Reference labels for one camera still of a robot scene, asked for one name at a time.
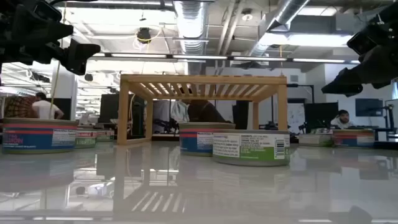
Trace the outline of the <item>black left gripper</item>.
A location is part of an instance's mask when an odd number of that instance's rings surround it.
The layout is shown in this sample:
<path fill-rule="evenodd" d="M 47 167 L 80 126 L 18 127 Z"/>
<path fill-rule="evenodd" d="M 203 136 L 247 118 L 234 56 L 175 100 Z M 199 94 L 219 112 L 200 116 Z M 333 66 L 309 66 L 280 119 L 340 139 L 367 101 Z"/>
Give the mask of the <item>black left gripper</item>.
<path fill-rule="evenodd" d="M 10 30 L 0 29 L 0 65 L 14 62 L 25 65 L 32 65 L 33 62 L 49 64 L 56 59 L 69 72 L 84 75 L 86 61 L 100 53 L 101 47 L 97 44 L 82 44 L 74 39 L 68 48 L 61 47 L 58 40 L 72 34 L 73 29 L 49 31 L 39 40 L 28 39 L 28 43 L 23 43 L 11 37 Z"/>

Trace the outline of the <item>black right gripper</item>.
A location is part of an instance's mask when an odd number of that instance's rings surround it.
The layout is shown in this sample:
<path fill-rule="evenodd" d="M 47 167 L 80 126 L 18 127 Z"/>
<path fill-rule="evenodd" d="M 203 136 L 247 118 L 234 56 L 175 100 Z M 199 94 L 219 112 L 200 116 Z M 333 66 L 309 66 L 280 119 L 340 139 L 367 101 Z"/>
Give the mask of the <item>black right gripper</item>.
<path fill-rule="evenodd" d="M 382 88 L 398 78 L 398 44 L 377 45 L 359 57 L 359 74 L 354 69 L 344 68 L 339 71 L 334 82 L 325 85 L 323 94 L 345 95 L 351 97 L 362 92 L 362 85 L 339 83 L 372 84 Z"/>

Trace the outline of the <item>Bumble Bee tuna can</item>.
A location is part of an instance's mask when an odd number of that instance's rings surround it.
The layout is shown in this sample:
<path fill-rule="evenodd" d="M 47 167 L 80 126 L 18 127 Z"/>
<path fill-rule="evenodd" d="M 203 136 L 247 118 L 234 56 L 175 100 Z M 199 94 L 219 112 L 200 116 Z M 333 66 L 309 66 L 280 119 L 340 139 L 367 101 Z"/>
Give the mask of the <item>Bumble Bee tuna can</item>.
<path fill-rule="evenodd" d="M 96 146 L 97 131 L 79 128 L 76 131 L 75 147 L 77 149 L 94 148 Z"/>
<path fill-rule="evenodd" d="M 286 166 L 290 162 L 290 134 L 271 130 L 218 130 L 213 133 L 213 159 L 236 166 Z"/>
<path fill-rule="evenodd" d="M 334 145 L 331 134 L 301 134 L 298 143 L 306 146 L 331 147 Z"/>
<path fill-rule="evenodd" d="M 114 141 L 114 130 L 112 129 L 97 129 L 96 130 L 97 142 L 112 142 Z"/>

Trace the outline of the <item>wooden slatted shelf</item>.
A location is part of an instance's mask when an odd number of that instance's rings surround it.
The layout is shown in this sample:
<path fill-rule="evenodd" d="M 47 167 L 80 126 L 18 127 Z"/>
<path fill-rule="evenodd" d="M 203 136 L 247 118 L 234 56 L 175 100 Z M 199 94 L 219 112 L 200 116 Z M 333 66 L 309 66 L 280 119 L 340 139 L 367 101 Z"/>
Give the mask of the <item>wooden slatted shelf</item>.
<path fill-rule="evenodd" d="M 145 135 L 127 138 L 129 93 L 144 99 Z M 152 140 L 154 100 L 239 100 L 252 102 L 252 127 L 259 128 L 259 103 L 277 96 L 278 130 L 288 130 L 287 78 L 217 75 L 137 75 L 123 74 L 120 79 L 117 144 L 139 144 Z"/>

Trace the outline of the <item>person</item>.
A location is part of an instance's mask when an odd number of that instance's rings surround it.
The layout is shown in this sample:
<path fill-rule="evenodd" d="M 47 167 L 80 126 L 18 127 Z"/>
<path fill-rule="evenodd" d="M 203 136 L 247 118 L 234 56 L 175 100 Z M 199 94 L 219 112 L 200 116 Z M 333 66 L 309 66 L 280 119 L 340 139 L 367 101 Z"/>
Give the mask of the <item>person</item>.
<path fill-rule="evenodd" d="M 190 100 L 187 110 L 190 122 L 227 123 L 215 106 L 208 100 Z"/>
<path fill-rule="evenodd" d="M 336 117 L 331 120 L 331 125 L 337 126 L 340 129 L 348 129 L 349 127 L 354 126 L 353 122 L 349 119 L 349 113 L 346 110 L 339 110 Z"/>
<path fill-rule="evenodd" d="M 59 107 L 47 101 L 46 94 L 43 92 L 37 92 L 35 97 L 36 100 L 32 104 L 32 109 L 39 119 L 61 119 L 64 116 Z"/>

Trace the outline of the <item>black monitor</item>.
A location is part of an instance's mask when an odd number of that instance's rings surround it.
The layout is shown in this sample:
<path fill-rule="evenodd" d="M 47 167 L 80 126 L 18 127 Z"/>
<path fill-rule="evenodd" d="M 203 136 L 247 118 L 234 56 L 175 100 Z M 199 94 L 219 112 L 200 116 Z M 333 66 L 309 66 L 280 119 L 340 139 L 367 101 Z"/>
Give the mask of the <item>black monitor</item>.
<path fill-rule="evenodd" d="M 71 120 L 72 100 L 70 98 L 54 98 L 53 105 L 64 113 L 62 120 Z"/>
<path fill-rule="evenodd" d="M 101 95 L 99 123 L 113 123 L 114 130 L 117 134 L 117 121 L 119 109 L 119 95 L 106 94 Z M 139 96 L 129 95 L 129 107 L 127 108 L 127 138 L 137 139 L 145 136 L 144 127 L 144 109 L 145 101 Z"/>
<path fill-rule="evenodd" d="M 306 127 L 328 128 L 338 114 L 338 103 L 309 103 L 304 105 Z"/>

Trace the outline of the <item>whiteboard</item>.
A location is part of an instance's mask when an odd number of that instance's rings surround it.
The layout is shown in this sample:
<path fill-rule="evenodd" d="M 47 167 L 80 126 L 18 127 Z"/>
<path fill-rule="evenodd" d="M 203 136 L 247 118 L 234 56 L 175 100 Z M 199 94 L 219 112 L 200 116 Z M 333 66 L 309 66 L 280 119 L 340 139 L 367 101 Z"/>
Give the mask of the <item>whiteboard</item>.
<path fill-rule="evenodd" d="M 305 107 L 303 103 L 288 104 L 288 126 L 291 133 L 298 134 L 299 126 L 305 122 Z"/>

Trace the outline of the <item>red patterned tapestry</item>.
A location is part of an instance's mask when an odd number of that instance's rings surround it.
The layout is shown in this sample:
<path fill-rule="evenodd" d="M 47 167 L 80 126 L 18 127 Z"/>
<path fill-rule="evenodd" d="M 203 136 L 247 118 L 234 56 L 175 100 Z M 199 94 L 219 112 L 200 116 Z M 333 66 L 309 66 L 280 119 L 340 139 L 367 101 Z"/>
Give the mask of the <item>red patterned tapestry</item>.
<path fill-rule="evenodd" d="M 34 96 L 9 96 L 5 100 L 4 117 L 37 118 L 37 113 L 32 107 L 34 102 Z"/>

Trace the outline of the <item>black upright panel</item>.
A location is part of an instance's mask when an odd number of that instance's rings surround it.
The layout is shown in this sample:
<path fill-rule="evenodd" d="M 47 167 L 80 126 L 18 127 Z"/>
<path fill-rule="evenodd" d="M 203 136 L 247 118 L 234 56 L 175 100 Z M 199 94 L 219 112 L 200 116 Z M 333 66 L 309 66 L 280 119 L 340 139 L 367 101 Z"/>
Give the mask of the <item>black upright panel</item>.
<path fill-rule="evenodd" d="M 247 129 L 248 115 L 249 115 L 249 102 L 237 101 L 232 107 L 233 109 L 233 122 L 235 129 Z"/>

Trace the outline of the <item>light patterned garment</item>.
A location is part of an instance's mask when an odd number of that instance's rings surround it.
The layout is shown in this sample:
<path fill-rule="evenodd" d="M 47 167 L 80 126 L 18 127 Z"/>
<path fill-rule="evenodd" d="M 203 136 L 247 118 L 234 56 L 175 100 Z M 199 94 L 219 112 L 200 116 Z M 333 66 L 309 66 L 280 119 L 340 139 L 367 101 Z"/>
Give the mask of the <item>light patterned garment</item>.
<path fill-rule="evenodd" d="M 189 122 L 188 105 L 182 101 L 176 100 L 170 111 L 170 117 L 177 123 Z"/>

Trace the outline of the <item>long ceiling light bar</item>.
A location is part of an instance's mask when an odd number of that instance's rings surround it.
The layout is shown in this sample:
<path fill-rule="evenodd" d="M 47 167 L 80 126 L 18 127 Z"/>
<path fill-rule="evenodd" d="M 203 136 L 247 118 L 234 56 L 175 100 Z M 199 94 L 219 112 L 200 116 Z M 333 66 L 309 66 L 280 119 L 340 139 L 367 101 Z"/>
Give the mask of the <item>long ceiling light bar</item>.
<path fill-rule="evenodd" d="M 234 55 L 174 55 L 174 54 L 132 54 L 132 53 L 97 53 L 91 57 L 93 60 L 99 59 L 143 59 L 143 60 L 228 60 L 228 61 L 248 61 L 248 62 L 287 62 L 287 63 L 337 63 L 358 65 L 359 60 L 343 60 L 328 58 L 288 58 L 288 57 L 252 57 Z"/>

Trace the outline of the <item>blue wall screen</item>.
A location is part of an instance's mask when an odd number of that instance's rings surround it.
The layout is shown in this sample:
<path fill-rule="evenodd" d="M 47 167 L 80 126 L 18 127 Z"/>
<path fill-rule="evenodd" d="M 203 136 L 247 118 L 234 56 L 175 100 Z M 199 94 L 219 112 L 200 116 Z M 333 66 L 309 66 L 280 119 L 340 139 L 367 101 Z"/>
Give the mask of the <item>blue wall screen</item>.
<path fill-rule="evenodd" d="M 355 99 L 355 115 L 357 117 L 383 116 L 383 101 L 377 98 Z"/>

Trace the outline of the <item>silver ventilation duct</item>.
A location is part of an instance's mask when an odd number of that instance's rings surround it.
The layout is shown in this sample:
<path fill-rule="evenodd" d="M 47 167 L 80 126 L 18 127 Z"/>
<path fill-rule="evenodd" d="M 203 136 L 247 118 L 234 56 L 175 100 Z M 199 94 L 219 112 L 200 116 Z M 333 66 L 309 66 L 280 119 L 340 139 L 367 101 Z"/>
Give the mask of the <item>silver ventilation duct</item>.
<path fill-rule="evenodd" d="M 205 52 L 206 22 L 208 3 L 200 1 L 174 1 L 177 15 L 177 29 L 182 53 L 185 55 L 203 55 Z"/>
<path fill-rule="evenodd" d="M 259 38 L 248 52 L 248 56 L 262 57 L 272 45 L 282 45 L 286 37 L 278 34 L 290 30 L 293 19 L 310 2 L 310 0 L 279 0 L 277 9 L 266 14 L 258 31 Z"/>

